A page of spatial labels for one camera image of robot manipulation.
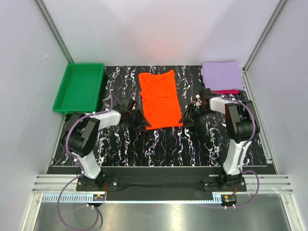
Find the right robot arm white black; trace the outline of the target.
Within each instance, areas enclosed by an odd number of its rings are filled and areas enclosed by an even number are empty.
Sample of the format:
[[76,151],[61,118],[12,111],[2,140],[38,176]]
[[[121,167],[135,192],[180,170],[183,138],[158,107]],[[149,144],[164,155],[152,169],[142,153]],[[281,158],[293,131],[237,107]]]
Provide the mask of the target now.
[[195,127],[198,119],[213,112],[225,116],[229,136],[229,149],[217,179],[205,181],[206,186],[220,187],[229,191],[241,183],[244,158],[252,139],[260,126],[252,101],[239,101],[223,94],[213,93],[210,88],[198,92],[179,120],[184,127]]

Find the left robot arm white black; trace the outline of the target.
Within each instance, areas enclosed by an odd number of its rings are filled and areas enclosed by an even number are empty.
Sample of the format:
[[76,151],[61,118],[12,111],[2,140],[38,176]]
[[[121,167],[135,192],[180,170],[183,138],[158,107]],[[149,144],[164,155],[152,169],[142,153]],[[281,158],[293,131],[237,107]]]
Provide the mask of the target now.
[[85,114],[75,112],[70,117],[60,142],[68,155],[77,161],[81,174],[87,179],[87,185],[97,191],[103,187],[101,167],[94,157],[93,148],[98,131],[110,126],[126,124],[133,131],[146,131],[151,124],[147,121],[133,99],[123,99],[102,112]]

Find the orange t shirt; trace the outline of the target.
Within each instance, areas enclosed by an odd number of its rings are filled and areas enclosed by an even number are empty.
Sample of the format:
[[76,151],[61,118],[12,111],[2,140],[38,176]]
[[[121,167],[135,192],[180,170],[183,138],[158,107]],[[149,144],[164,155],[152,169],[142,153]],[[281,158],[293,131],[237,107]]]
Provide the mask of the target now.
[[146,130],[181,127],[182,117],[177,95],[175,73],[139,74],[143,114],[150,126]]

